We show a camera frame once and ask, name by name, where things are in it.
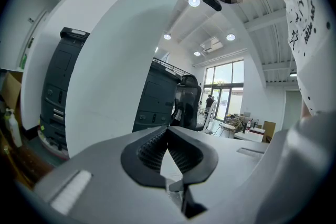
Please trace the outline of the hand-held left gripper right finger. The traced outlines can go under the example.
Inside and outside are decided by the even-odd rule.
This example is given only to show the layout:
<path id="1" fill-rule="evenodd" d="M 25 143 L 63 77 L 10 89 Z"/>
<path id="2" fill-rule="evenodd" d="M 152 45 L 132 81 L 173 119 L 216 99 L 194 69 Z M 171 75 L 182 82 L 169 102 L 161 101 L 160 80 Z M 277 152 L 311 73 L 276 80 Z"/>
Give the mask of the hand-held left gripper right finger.
<path id="1" fill-rule="evenodd" d="M 266 143 L 168 128 L 167 150 L 182 174 L 170 191 L 182 192 L 182 213 L 194 218 L 228 197 L 249 177 L 267 147 Z"/>

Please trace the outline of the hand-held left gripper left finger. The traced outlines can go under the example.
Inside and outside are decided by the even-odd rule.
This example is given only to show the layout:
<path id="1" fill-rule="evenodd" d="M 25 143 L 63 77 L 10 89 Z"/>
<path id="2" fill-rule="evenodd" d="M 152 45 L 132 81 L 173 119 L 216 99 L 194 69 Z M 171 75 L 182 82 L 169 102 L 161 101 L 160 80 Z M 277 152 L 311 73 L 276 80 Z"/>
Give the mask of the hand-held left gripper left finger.
<path id="1" fill-rule="evenodd" d="M 181 223 L 183 215 L 165 189 L 144 187 L 121 165 L 123 149 L 162 127 L 93 144 L 52 170 L 34 193 L 61 223 Z"/>

